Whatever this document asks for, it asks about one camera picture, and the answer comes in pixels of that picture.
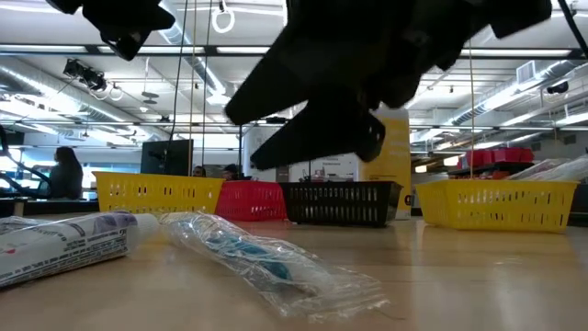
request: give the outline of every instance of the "computer monitor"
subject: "computer monitor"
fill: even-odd
[[[193,140],[143,143],[141,173],[189,176],[192,167]]]

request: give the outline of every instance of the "clear plastic packaging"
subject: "clear plastic packaging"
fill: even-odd
[[[547,159],[545,161],[541,161],[536,165],[531,166],[530,168],[523,170],[519,173],[511,175],[505,179],[508,180],[526,180],[529,177],[532,177],[535,174],[542,173],[544,171],[551,170],[557,166],[561,166],[566,162],[569,162],[570,159],[561,158],[561,159]]]
[[[289,242],[248,234],[219,216],[172,213],[160,223],[175,245],[232,269],[283,316],[320,322],[388,302],[379,281],[330,266]]]
[[[583,155],[550,170],[527,177],[525,180],[580,181],[587,177],[588,155]]]

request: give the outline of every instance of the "table surface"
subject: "table surface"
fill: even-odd
[[[383,283],[391,304],[344,323],[284,319],[225,267],[162,236],[128,257],[0,292],[3,331],[587,330],[588,229],[459,232],[240,223]]]

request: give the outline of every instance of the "yellow box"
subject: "yellow box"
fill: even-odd
[[[100,211],[205,211],[217,207],[224,179],[95,172]]]
[[[370,163],[359,161],[359,180],[394,181],[402,185],[396,215],[389,220],[408,220],[413,208],[411,202],[411,144],[407,110],[382,108],[376,112],[386,127],[386,138],[379,156]]]
[[[440,180],[416,186],[427,223],[463,230],[561,233],[578,183]]]

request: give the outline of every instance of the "yellow basket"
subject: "yellow basket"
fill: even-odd
[[[563,232],[576,182],[441,180],[416,186],[427,223],[462,230]]]
[[[100,211],[214,212],[224,179],[95,172]]]

